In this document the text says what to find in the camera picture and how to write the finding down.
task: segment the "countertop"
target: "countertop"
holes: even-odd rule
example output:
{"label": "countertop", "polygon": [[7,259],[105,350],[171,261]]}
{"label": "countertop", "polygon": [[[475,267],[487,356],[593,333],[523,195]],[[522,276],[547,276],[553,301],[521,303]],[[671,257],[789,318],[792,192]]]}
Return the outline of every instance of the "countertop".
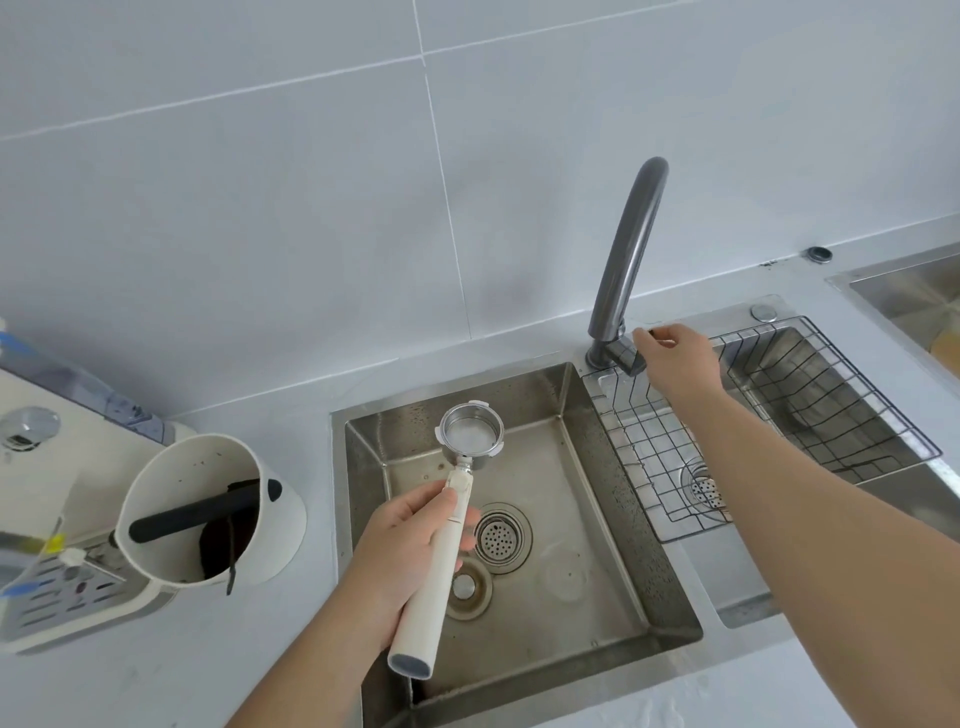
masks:
{"label": "countertop", "polygon": [[[654,324],[784,298],[960,471],[960,401],[887,337],[827,276],[960,240],[960,214],[835,246],[818,266],[795,257],[634,298],[630,323]],[[273,580],[182,593],[156,614],[35,656],[0,657],[10,726],[215,728],[223,725],[336,582],[329,413],[587,342],[588,312],[218,405],[179,419],[248,442],[306,502],[300,551]],[[309,676],[304,686],[308,689]],[[694,728],[851,726],[795,640],[545,725]]]}

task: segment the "faucet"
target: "faucet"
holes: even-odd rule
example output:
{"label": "faucet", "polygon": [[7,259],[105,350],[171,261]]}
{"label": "faucet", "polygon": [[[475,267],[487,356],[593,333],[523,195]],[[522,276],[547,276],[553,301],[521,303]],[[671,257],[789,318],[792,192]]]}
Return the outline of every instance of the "faucet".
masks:
{"label": "faucet", "polygon": [[636,271],[643,259],[650,230],[660,206],[670,165],[663,157],[643,162],[636,174],[627,205],[620,216],[607,268],[600,280],[600,290],[593,305],[587,329],[593,344],[587,352],[587,364],[593,369],[619,367],[628,376],[636,376],[647,368],[647,362],[626,336],[623,312],[634,290]]}

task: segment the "drain strainer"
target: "drain strainer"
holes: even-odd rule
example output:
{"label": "drain strainer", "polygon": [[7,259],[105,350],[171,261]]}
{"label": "drain strainer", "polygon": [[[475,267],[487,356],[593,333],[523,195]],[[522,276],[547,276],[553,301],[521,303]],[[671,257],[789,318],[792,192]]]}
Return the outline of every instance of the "drain strainer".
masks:
{"label": "drain strainer", "polygon": [[697,458],[688,462],[680,475],[680,483],[684,498],[693,510],[717,521],[728,520],[727,504],[703,460]]}
{"label": "drain strainer", "polygon": [[533,545],[533,531],[517,508],[510,503],[489,503],[477,523],[474,552],[491,573],[504,574],[523,566]]}

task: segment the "white portafilter handle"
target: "white portafilter handle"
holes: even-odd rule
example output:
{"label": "white portafilter handle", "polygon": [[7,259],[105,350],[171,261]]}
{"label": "white portafilter handle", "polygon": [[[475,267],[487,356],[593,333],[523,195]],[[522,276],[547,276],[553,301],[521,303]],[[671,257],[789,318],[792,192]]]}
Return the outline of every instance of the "white portafilter handle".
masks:
{"label": "white portafilter handle", "polygon": [[446,479],[446,487],[457,493],[457,507],[430,540],[430,571],[404,607],[387,655],[390,669],[405,677],[429,680],[433,675],[472,485],[473,475],[461,468],[455,468]]}

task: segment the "wall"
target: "wall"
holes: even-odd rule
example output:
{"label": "wall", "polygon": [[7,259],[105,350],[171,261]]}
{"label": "wall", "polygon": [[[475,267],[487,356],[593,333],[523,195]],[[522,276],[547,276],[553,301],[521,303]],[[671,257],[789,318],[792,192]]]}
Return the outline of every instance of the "wall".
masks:
{"label": "wall", "polygon": [[179,412],[960,209],[952,0],[7,0],[0,312]]}

